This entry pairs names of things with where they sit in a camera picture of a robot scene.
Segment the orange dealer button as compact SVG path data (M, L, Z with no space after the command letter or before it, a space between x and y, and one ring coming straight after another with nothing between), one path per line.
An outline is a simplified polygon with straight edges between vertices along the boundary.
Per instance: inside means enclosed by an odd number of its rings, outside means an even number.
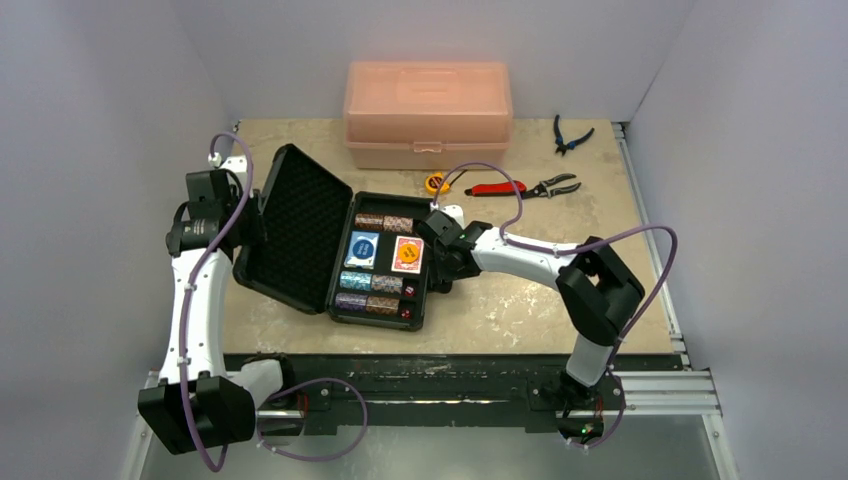
M402 264L413 264L420 260L421 250L417 243L399 243L396 257Z

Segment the black poker set case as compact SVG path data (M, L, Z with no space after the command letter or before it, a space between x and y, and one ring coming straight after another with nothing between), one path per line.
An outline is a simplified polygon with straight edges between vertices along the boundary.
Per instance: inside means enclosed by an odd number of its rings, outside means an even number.
M380 238L372 270L345 267L344 260L352 231L374 231L356 228L356 214L412 218L415 229L430 211L428 200L356 192L293 144L276 151L261 195L267 240L242 248L234 267L234 277L240 285L302 313L326 314L338 323L401 331L422 328L427 297L435 293L428 289L430 250L425 246L420 274L390 270L396 237L417 237L415 232L376 231ZM403 293L342 289L339 285L342 271L402 277ZM414 296L405 295L407 286L415 288ZM398 315L339 310L334 299L340 292L397 298ZM402 309L410 309L412 317L402 318Z

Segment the blue tan chip stack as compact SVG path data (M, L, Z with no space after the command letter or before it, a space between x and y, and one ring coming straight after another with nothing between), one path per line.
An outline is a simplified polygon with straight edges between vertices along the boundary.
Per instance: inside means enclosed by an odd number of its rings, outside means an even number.
M404 279L391 275L372 275L370 289L375 292L400 295L403 293Z

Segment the blue small blind button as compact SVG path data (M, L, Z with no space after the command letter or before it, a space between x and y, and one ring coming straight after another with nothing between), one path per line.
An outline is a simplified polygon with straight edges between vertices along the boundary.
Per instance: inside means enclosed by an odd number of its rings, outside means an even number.
M372 239L359 237L351 246L351 258L357 261L371 261L375 250L376 247Z

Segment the brown black chip stack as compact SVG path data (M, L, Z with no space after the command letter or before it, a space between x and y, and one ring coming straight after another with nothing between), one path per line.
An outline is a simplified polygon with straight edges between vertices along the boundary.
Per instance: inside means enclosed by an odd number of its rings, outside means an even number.
M400 308L400 300L383 296L368 296L365 311L370 314L383 316L397 316Z

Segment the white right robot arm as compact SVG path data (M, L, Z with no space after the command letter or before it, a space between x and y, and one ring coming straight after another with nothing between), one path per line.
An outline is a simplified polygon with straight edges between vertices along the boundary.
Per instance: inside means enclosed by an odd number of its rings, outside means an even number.
M562 248L509 236L493 225L461 225L433 210L415 227L432 253L434 278L451 284L483 272L507 274L559 293L577 338L561 381L564 399L584 407L601 391L615 346L645 297L629 267L598 237Z

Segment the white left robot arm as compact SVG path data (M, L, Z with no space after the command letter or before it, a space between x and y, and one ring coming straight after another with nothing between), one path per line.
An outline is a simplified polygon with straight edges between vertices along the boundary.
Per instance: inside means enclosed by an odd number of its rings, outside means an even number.
M166 357L155 386L138 394L138 411L173 455L204 459L251 439L259 407L284 409L298 382L282 354L258 354L235 373L222 350L225 297L234 253L264 237L252 175L221 167L186 176L187 201L176 210L165 243L174 302Z

